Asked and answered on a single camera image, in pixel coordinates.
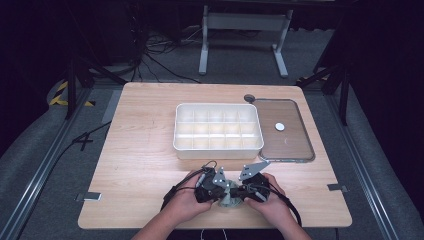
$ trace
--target metal frame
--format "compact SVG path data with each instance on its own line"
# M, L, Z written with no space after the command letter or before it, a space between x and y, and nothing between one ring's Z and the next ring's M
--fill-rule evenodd
M62 144L67 137L69 129L72 127L72 124L75 122L75 119L78 116L79 111L84 106L84 103L88 100L88 97L91 93L91 89L83 88L80 92L80 95L77 100L77 107L74 114L70 116L68 120L65 120L59 129L56 138L54 139L51 147L44 156L43 161L38 167L34 177L29 182L28 186L25 189L21 200L7 221L5 227L0 233L0 240L6 239L18 239L23 228L25 227L26 222L28 221L31 213L38 201L38 198L41 195L41 192L44 188L44 185L47 182L49 173L53 170L57 162L57 157L59 151L62 148Z
M371 210L374 213L374 217L378 226L380 227L380 231L383 234L384 239L399 239L393 223L390 221L383 202L381 201L380 194L378 193L377 188L374 186L371 176L368 174L367 168L365 167L355 142L352 139L349 128L344 125L338 117L339 107L337 106L337 102L334 96L325 95L325 99L328 106L330 107L330 111L334 117L334 120L337 122L339 131L342 133L343 138L349 148L353 168L356 172L356 175L358 176L359 182L361 183L362 189L364 190L365 196L368 200Z
M203 42L200 54L199 74L205 75L208 65L208 31L209 29L238 29L238 30L260 30L279 31L280 38L277 44L272 45L275 61L283 78L288 77L286 65L281 54L283 43L290 25L292 10L285 15L265 14L236 14L236 13L210 13L208 6L203 8Z

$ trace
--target hand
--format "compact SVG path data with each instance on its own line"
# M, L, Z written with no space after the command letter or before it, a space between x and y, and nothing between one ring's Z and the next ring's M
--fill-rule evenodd
M285 195L284 190L278 185L277 180L271 174L263 174L269 183L272 184L277 191ZM257 210L264 218L273 226L275 226L284 239L287 240L310 240L309 235L301 228L290 213L289 207L274 193L268 197L266 202L256 202L253 199L245 198L244 202Z
M165 208L153 217L132 239L165 240L180 223L189 221L200 213L211 209L212 202L198 203L194 196L194 187L199 175L184 183Z
M212 202L198 203L194 196L194 188L200 173L184 183L162 212L180 224L211 209Z
M276 188L276 190L285 195L284 190L278 185L277 180L273 175L268 173L263 173L263 175L266 179L268 179L269 183ZM249 198L246 198L244 202L260 212L270 224L277 228L282 222L294 221L287 205L272 192L266 202L260 203Z

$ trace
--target dark background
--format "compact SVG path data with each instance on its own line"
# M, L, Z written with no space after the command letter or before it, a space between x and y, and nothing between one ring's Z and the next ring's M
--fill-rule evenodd
M423 3L374 0L355 5L364 11L343 18L321 64L349 65L351 85L372 129L423 216ZM47 111L47 93L65 76L72 51L103 66L129 63L137 58L132 29L145 34L148 25L178 39L184 27L199 24L202 11L141 6L141 25L135 26L129 9L134 10L117 1L0 3L0 156ZM332 29L338 23L328 15L295 11L292 27Z

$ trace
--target gray carpet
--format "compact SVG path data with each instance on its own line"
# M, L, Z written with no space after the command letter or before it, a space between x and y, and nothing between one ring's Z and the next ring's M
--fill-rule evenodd
M152 57L178 75L195 78L202 83L293 85L299 77L312 75L312 69L331 34L331 31L289 32L283 48L289 72L287 79L279 76L270 51L272 40L278 37L272 33L251 37L233 32L213 34L210 39L208 73L205 76L197 73L201 46L198 42L176 48L167 54L152 54ZM134 81L192 82L174 76L146 57L143 59L145 64L141 64L140 74L135 75ZM132 73L123 77L131 80ZM350 227L339 229L340 239L385 239L355 171L349 146L338 128L338 119L332 115L332 106L328 104L328 98L337 100L338 94L323 96L314 90L319 86L320 83L314 83L307 87L305 96L339 183L349 189L344 196L353 218ZM120 89L110 80L97 81L89 96L89 100L96 101L96 105L81 109L61 149L75 137L101 126L111 118ZM12 214L63 123L65 113L65 106L51 106L2 157L0 226L5 226ZM398 238L424 239L419 214L390 168L353 91L349 95L348 124L348 131L381 196ZM87 191L106 134L107 127L96 131L90 135L94 142L87 144L84 151L81 151L81 144L75 144L61 157L20 239L129 239L137 231L82 230L77 224L82 203L75 202L74 198L78 193ZM314 239L336 238L334 229L307 228L306 231ZM226 233L228 239L275 239L278 236L271 230L226 230ZM205 239L224 239L220 230L206 230L203 236ZM170 239L200 239L200 230L175 231Z

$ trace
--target round white object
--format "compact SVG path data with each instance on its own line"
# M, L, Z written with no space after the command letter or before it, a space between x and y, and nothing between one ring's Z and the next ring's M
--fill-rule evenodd
M284 128L285 128L284 124L282 124L282 123L275 124L275 129L277 129L278 131L283 131Z

